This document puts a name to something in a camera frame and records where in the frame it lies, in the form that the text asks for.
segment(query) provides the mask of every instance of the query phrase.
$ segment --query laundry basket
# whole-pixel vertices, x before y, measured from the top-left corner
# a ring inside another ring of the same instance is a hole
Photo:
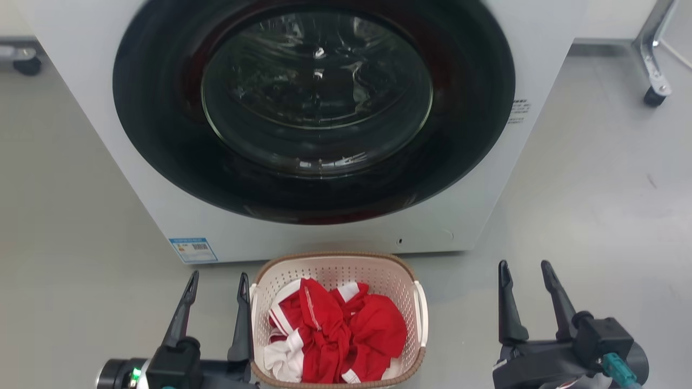
[[[269,343],[269,309],[278,291],[290,281],[313,278],[326,289],[348,282],[364,282],[371,293],[392,299],[403,315],[408,335],[401,354],[401,375],[363,383],[292,383],[275,379],[264,368],[264,347]],[[273,260],[260,269],[250,287],[255,361],[252,370],[260,381],[289,389],[382,388],[409,379],[423,363],[428,339],[428,303],[413,270],[399,258],[378,253],[305,253]]]

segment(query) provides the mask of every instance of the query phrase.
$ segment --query energy label sticker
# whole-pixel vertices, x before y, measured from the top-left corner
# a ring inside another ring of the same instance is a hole
[[[186,264],[201,264],[219,261],[219,258],[217,258],[214,251],[212,251],[212,247],[209,246],[209,242],[207,242],[206,238],[192,237],[169,239],[169,241]]]

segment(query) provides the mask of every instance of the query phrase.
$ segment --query white cloth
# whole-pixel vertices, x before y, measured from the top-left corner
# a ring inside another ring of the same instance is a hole
[[[390,367],[388,367],[387,370],[385,370],[384,374],[382,374],[382,381],[386,379],[397,378],[401,375],[401,373],[401,360],[399,358],[392,358],[392,361],[390,362]]]
[[[264,368],[279,381],[300,382],[304,358],[302,346],[298,331],[289,334],[285,341],[268,344],[264,348]]]

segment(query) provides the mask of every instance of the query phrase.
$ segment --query washing machine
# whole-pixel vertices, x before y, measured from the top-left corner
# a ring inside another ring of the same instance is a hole
[[[472,249],[585,13],[584,0],[17,5],[185,263]]]

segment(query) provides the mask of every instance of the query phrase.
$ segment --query laundry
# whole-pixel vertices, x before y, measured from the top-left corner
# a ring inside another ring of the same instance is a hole
[[[264,367],[287,382],[358,383],[398,376],[406,323],[386,296],[350,282],[327,291],[310,278],[277,293]]]

